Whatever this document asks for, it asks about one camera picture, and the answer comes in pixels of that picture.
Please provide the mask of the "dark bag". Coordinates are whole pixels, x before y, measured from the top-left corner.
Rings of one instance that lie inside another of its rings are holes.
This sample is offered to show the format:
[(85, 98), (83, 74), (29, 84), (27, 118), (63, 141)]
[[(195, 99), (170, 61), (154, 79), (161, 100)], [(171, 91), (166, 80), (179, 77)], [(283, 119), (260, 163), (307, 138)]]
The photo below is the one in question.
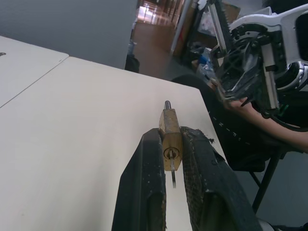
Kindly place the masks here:
[(139, 73), (140, 71), (140, 62), (135, 58), (134, 54), (128, 54), (126, 58), (125, 70)]

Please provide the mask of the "black chair frame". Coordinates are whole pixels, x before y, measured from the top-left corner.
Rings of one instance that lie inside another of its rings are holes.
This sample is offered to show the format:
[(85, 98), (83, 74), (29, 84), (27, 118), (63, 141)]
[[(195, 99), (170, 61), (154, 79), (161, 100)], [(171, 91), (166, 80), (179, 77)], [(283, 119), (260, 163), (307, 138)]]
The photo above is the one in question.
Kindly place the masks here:
[(278, 151), (276, 154), (274, 154), (270, 159), (269, 159), (269, 163), (265, 169), (265, 173), (264, 176), (262, 178), (262, 181), (260, 181), (257, 176), (255, 175), (255, 173), (253, 171), (250, 171), (250, 175), (253, 178), (253, 180), (255, 181), (255, 183), (258, 186), (258, 191), (257, 194), (254, 198), (253, 204), (252, 204), (252, 208), (254, 213), (256, 214), (260, 204), (263, 200), (263, 197), (267, 191), (267, 188), (270, 184), (270, 181), (272, 179), (272, 176), (276, 170), (276, 167), (279, 163), (280, 160), (284, 159), (285, 155), (286, 155), (287, 151)]

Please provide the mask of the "person in black clothes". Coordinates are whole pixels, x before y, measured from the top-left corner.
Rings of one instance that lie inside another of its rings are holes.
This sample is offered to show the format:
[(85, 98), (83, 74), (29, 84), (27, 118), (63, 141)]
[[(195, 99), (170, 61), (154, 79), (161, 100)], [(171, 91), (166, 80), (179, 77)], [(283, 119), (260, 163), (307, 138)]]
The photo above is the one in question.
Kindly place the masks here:
[(182, 75), (172, 82), (199, 89), (223, 152), (233, 170), (261, 172), (265, 169), (267, 160), (287, 150), (287, 144), (225, 109), (214, 90), (197, 76)]

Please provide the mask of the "white side table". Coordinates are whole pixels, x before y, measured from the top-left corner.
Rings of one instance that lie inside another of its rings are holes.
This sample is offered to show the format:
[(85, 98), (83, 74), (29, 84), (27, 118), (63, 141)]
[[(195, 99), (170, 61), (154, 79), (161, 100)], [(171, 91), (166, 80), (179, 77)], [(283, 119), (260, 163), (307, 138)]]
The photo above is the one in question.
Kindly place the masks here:
[(0, 36), (0, 108), (68, 57)]

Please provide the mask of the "brass padlock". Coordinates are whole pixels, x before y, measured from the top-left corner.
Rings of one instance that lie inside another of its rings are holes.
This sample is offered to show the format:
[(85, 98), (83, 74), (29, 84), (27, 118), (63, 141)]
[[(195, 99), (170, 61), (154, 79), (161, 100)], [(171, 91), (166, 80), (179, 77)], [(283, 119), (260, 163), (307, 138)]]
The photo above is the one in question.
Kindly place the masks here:
[(171, 171), (171, 161), (177, 171), (183, 153), (182, 135), (175, 109), (171, 108), (170, 101), (165, 101), (164, 109), (159, 120), (159, 133), (162, 140), (164, 170)]

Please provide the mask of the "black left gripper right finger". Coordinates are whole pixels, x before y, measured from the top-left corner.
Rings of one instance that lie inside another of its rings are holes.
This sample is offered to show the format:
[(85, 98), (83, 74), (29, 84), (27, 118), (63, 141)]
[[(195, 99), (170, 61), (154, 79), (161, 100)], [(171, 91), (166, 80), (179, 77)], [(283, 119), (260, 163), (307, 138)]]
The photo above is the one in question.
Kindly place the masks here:
[(198, 129), (181, 127), (192, 231), (263, 231), (235, 173)]

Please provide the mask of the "silver key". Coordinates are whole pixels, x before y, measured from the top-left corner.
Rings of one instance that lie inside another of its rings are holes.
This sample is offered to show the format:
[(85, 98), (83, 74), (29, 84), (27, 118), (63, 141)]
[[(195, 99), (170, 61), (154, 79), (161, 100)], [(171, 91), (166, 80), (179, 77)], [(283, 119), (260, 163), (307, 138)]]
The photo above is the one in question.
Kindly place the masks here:
[(175, 165), (174, 165), (174, 158), (173, 158), (173, 151), (169, 151), (169, 159), (170, 159), (170, 167), (171, 167), (171, 177), (172, 177), (172, 185), (173, 188), (176, 188), (176, 176), (175, 176)]

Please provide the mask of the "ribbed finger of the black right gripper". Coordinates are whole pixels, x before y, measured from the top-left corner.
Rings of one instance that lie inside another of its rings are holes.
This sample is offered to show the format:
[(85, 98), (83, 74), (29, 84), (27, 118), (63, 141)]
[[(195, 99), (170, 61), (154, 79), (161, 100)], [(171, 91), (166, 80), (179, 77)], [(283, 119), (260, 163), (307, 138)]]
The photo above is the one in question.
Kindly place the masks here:
[(215, 33), (221, 50), (230, 50), (233, 47), (229, 24), (221, 0), (208, 0), (208, 9), (211, 13)]

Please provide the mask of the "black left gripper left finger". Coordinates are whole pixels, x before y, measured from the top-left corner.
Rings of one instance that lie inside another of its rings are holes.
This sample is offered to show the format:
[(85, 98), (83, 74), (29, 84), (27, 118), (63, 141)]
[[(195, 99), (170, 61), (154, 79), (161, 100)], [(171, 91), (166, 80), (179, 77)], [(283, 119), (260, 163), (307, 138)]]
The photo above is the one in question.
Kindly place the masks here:
[(166, 231), (166, 176), (157, 128), (144, 133), (118, 187), (112, 231)]

